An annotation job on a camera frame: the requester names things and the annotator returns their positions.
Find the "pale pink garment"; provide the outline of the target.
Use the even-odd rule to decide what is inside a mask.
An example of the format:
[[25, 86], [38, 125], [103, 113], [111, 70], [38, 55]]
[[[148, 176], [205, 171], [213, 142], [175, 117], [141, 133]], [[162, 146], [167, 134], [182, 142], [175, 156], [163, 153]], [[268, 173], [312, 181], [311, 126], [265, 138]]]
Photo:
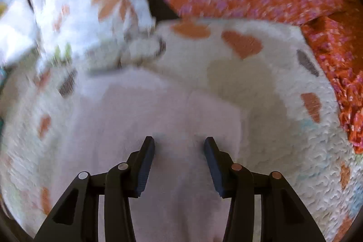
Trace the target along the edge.
[[130, 202], [138, 241], [221, 241], [230, 204], [215, 190], [203, 144], [240, 159], [250, 154], [247, 115], [238, 107], [141, 68], [78, 74], [50, 201], [83, 171], [125, 162], [147, 136], [155, 157], [145, 191]]

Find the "heart patterned quilt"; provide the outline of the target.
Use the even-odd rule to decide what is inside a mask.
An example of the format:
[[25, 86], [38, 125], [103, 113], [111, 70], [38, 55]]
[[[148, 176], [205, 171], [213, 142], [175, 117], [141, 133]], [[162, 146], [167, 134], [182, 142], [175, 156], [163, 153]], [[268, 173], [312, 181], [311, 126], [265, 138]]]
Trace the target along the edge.
[[150, 37], [96, 48], [43, 77], [36, 62], [37, 55], [27, 56], [1, 96], [1, 197], [27, 237], [55, 205], [50, 187], [77, 75], [131, 68], [244, 111], [250, 154], [233, 160], [257, 173], [280, 171], [327, 241], [341, 241], [362, 208], [362, 158], [341, 128], [335, 91], [298, 27], [251, 20], [161, 22]]

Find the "red floral bed sheet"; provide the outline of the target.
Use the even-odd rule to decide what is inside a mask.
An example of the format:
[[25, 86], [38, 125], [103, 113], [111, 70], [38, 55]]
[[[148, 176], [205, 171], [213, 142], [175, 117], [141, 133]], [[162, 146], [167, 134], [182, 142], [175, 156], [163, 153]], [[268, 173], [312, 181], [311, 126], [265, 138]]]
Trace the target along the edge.
[[362, 6], [318, 17], [300, 28], [335, 91], [348, 141], [362, 154]]

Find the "white floral pillow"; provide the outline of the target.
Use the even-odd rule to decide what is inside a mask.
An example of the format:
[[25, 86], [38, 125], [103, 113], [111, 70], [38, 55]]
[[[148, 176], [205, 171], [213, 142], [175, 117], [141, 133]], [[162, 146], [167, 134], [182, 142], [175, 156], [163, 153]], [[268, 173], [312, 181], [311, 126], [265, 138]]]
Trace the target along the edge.
[[1, 0], [1, 65], [39, 51], [38, 70], [154, 30], [148, 0]]

